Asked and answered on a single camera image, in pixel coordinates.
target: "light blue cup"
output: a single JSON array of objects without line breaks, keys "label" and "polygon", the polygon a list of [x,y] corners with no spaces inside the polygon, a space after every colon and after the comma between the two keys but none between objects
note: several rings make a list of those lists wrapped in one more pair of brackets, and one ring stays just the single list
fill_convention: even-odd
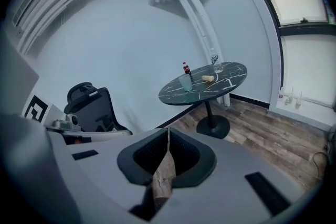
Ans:
[{"label": "light blue cup", "polygon": [[191,83],[191,78],[189,74],[184,74],[180,76],[179,81],[186,92],[189,92],[193,89],[193,85]]}]

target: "black cable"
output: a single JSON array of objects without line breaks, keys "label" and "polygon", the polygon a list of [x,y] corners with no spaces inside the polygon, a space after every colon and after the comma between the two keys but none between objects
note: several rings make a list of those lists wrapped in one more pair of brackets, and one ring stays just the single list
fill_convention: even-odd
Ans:
[{"label": "black cable", "polygon": [[314,159],[314,157],[316,156],[316,155],[318,155],[318,154],[322,154],[322,155],[324,155],[326,158],[328,158],[328,156],[326,155],[326,153],[324,153],[324,152],[316,152],[314,155],[313,155],[313,162],[315,163],[315,165],[316,165],[316,168],[317,168],[317,178],[319,178],[320,177],[320,170],[319,170],[319,166],[317,165],[317,163],[315,162],[315,159]]}]

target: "table leg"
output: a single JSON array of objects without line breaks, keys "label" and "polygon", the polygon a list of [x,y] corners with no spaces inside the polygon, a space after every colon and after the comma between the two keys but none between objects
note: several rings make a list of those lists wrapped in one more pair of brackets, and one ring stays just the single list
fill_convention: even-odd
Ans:
[{"label": "table leg", "polygon": [[223,139],[230,131],[229,121],[222,116],[213,115],[209,102],[205,102],[205,107],[208,116],[198,123],[197,133]]}]

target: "black chair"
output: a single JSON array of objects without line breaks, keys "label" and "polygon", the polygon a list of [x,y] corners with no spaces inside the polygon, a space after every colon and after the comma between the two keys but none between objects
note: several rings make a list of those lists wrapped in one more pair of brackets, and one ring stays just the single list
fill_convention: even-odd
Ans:
[{"label": "black chair", "polygon": [[108,89],[96,89],[90,82],[70,89],[64,113],[76,115],[84,132],[129,131],[118,123]]}]

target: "black rectangular slot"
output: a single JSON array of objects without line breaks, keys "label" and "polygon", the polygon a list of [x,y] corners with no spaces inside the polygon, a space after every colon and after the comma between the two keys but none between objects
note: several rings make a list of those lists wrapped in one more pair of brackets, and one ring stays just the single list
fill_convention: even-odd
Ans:
[{"label": "black rectangular slot", "polygon": [[245,178],[273,216],[290,206],[290,203],[261,173],[249,174]]},{"label": "black rectangular slot", "polygon": [[98,154],[97,151],[90,150],[90,151],[83,151],[83,152],[79,152],[79,153],[74,153],[72,156],[75,159],[75,161],[77,161],[79,159],[88,158],[88,157],[91,157],[91,156],[95,156],[97,154]]}]

